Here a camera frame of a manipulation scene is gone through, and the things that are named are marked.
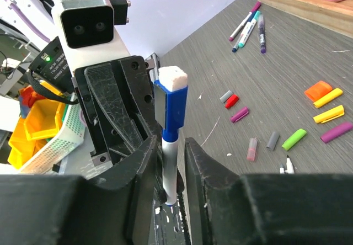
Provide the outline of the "magenta marker at left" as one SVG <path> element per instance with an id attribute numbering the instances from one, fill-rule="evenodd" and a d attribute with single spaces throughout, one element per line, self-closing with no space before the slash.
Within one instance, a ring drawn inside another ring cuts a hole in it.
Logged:
<path id="1" fill-rule="evenodd" d="M 245 27 L 246 23 L 251 21 L 254 17 L 256 11 L 260 8 L 261 3 L 257 1 L 251 11 L 247 14 L 247 16 L 242 20 L 242 22 L 236 27 L 234 32 L 229 36 L 229 41 L 233 41 L 234 38 L 239 34 L 239 32 Z"/>

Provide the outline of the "orange highlighter cap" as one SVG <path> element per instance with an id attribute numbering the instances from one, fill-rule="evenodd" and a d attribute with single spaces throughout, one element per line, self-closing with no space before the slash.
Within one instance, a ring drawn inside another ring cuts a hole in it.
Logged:
<path id="1" fill-rule="evenodd" d="M 304 91 L 304 94 L 312 102 L 316 102 L 333 90 L 332 86 L 325 81 L 318 81 L 313 86 Z"/>

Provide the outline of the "clear pink pen cap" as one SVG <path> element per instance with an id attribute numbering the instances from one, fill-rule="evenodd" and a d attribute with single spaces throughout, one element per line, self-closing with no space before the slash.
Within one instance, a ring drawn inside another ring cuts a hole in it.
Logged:
<path id="1" fill-rule="evenodd" d="M 257 138 L 250 138 L 249 146 L 248 146 L 248 153 L 247 153 L 247 160 L 255 161 L 257 144 L 258 144 Z"/>

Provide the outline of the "red marker cap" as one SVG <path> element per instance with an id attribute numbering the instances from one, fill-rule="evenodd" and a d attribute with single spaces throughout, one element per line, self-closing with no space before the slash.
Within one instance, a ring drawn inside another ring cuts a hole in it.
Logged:
<path id="1" fill-rule="evenodd" d="M 236 94 L 232 94 L 225 103 L 225 108 L 230 109 L 239 101 L 239 97 Z"/>

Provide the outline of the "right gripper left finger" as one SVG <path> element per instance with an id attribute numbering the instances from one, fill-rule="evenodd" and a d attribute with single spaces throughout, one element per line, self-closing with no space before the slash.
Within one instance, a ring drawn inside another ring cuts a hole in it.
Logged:
<path id="1" fill-rule="evenodd" d="M 157 138 L 95 178 L 2 175 L 2 244 L 147 244 Z"/>

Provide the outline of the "blue capped marker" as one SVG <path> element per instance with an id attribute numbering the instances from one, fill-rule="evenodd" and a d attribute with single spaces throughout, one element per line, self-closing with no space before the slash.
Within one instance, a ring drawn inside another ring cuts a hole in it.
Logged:
<path id="1" fill-rule="evenodd" d="M 177 201 L 178 139 L 187 96 L 188 75 L 178 66 L 161 67 L 154 81 L 154 112 L 162 128 L 162 184 L 168 206 Z"/>

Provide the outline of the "dark purple pen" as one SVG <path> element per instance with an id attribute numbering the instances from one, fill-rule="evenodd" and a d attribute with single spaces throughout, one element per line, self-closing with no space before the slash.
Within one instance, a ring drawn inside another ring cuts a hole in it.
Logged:
<path id="1" fill-rule="evenodd" d="M 265 25 L 264 25 L 264 16 L 262 14 L 260 14 L 258 17 L 258 29 L 259 29 L 260 52 L 262 54 L 265 54 L 266 53 Z"/>

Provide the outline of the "purple marker cap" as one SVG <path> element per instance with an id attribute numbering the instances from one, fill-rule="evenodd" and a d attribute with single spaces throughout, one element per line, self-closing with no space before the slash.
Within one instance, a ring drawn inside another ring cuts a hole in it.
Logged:
<path id="1" fill-rule="evenodd" d="M 249 109 L 247 106 L 243 107 L 240 111 L 238 111 L 237 113 L 235 113 L 231 118 L 230 121 L 233 123 L 236 123 L 238 121 L 240 121 L 242 118 L 244 118 L 245 116 L 247 116 L 249 114 Z"/>
<path id="2" fill-rule="evenodd" d="M 324 143 L 328 143 L 351 130 L 352 130 L 352 123 L 343 122 L 337 125 L 336 127 L 332 128 L 331 130 L 327 131 L 326 133 L 322 134 L 320 139 Z"/>

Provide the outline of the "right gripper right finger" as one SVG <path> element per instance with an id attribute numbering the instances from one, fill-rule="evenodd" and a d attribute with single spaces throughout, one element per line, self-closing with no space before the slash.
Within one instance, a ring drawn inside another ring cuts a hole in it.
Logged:
<path id="1" fill-rule="evenodd" d="M 237 175 L 185 140 L 193 244 L 351 244 L 349 174 Z"/>

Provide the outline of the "yellow marker cap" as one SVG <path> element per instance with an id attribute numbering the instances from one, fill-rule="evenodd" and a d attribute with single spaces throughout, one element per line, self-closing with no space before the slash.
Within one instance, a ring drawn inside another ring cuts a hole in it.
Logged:
<path id="1" fill-rule="evenodd" d="M 315 101 L 313 103 L 313 105 L 317 109 L 321 108 L 324 105 L 326 105 L 329 102 L 331 102 L 332 100 L 334 100 L 335 98 L 341 96 L 342 94 L 343 94 L 343 90 L 341 90 L 340 88 L 335 88 L 332 91 L 330 91 L 328 94 L 324 95 L 323 97 L 321 97 L 320 99 Z"/>

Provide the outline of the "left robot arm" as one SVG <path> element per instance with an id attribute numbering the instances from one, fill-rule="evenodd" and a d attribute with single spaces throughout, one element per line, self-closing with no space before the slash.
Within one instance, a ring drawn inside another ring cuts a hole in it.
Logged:
<path id="1" fill-rule="evenodd" d="M 140 56 L 132 56 L 115 30 L 126 24 L 129 0 L 58 0 L 60 12 L 45 23 L 45 36 L 12 0 L 7 6 L 37 33 L 41 53 L 30 72 L 46 72 L 47 82 L 62 94 L 34 104 L 24 120 L 28 140 L 46 144 L 28 159 L 20 173 L 43 173 L 83 142 L 88 128 L 94 157 L 121 160 L 146 139 L 161 145 L 154 118 L 153 88 Z"/>

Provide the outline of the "yellow clip pen cap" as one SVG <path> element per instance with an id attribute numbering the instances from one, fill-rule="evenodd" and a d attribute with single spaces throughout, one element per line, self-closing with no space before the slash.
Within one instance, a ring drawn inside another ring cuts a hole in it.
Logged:
<path id="1" fill-rule="evenodd" d="M 344 106 L 339 105 L 313 117 L 316 124 L 324 124 L 345 114 Z"/>

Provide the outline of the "green capped marker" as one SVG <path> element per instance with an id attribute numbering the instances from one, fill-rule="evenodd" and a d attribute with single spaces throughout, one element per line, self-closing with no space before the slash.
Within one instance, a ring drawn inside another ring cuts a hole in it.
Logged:
<path id="1" fill-rule="evenodd" d="M 289 155 L 286 156 L 286 173 L 295 174 L 295 169 Z"/>

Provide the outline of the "grey marker cap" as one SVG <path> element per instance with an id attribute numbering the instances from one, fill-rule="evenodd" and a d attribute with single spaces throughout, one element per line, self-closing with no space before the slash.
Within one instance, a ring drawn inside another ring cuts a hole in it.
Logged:
<path id="1" fill-rule="evenodd" d="M 228 90 L 223 96 L 220 97 L 220 101 L 222 103 L 225 103 L 232 95 L 233 95 L 233 92 Z"/>
<path id="2" fill-rule="evenodd" d="M 280 137 L 280 134 L 278 131 L 274 131 L 271 136 L 270 136 L 270 139 L 266 145 L 266 148 L 273 151 L 276 147 L 276 144 L 279 140 L 279 137 Z"/>

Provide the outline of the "green marker cap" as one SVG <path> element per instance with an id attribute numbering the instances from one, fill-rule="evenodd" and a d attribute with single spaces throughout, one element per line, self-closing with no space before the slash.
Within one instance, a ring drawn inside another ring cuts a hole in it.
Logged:
<path id="1" fill-rule="evenodd" d="M 306 136 L 306 134 L 306 130 L 298 129 L 282 144 L 282 148 L 285 151 L 290 150 L 298 141 L 300 141 L 304 136 Z"/>

